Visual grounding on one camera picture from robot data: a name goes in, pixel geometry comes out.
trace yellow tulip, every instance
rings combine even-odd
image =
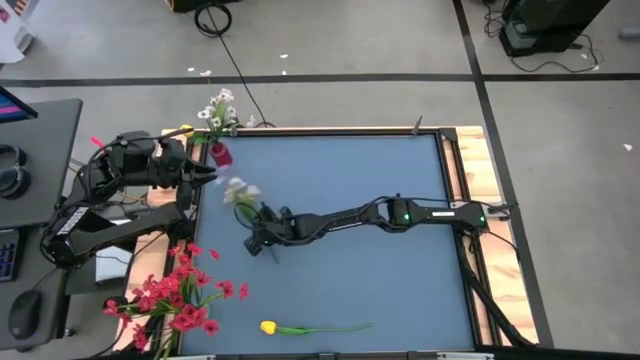
[[[275,335],[278,325],[275,321],[263,321],[260,323],[260,330],[264,331],[267,335]]]
[[[193,129],[193,126],[191,126],[191,125],[186,125],[186,124],[185,124],[185,125],[180,126],[180,130],[186,130],[186,129]],[[188,133],[184,134],[184,136],[186,136],[186,137],[188,137],[188,138],[192,137],[192,136],[193,136],[193,131],[191,131],[191,132],[188,132]]]

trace desk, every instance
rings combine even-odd
[[[31,187],[19,199],[0,199],[0,229],[22,227],[25,238],[18,277],[0,283],[0,350],[42,345],[63,334],[69,298],[65,295],[66,272],[58,270],[43,280],[42,310],[38,330],[26,340],[17,341],[9,334],[7,319],[15,298],[31,289],[54,268],[40,253],[41,224],[53,215],[59,201],[71,156],[82,102],[51,101],[29,104],[39,114],[37,119],[0,125],[0,143],[20,146],[29,157],[26,169],[31,173]]]

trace gray floor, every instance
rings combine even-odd
[[[519,73],[497,39],[482,32],[480,0],[464,0],[483,73]],[[230,6],[225,39],[247,75],[469,74],[454,8],[443,0],[244,0]],[[22,63],[2,79],[92,79],[198,76],[187,68],[234,75],[220,43],[202,37],[188,15],[155,0],[41,1],[39,36]],[[640,43],[617,31],[640,24],[634,0],[612,0],[586,33],[602,51],[598,72],[640,71]],[[281,54],[288,54],[286,59]],[[522,59],[588,66],[572,51]],[[542,71],[560,73],[548,68]],[[240,115],[255,113],[239,86]],[[251,85],[268,120],[280,126],[483,125],[473,83],[353,82]],[[640,353],[639,245],[640,82],[488,83],[487,89],[522,207],[543,300],[557,347]],[[116,133],[152,133],[197,124],[207,86],[108,86],[10,89],[28,101],[78,97],[85,109],[74,156],[85,161]],[[627,152],[623,144],[634,145]],[[67,359],[109,344],[115,323],[99,314],[107,294],[74,299],[76,338],[3,359]]]

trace computer screen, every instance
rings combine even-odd
[[[33,119],[38,116],[32,108],[0,87],[0,124],[12,121]]]

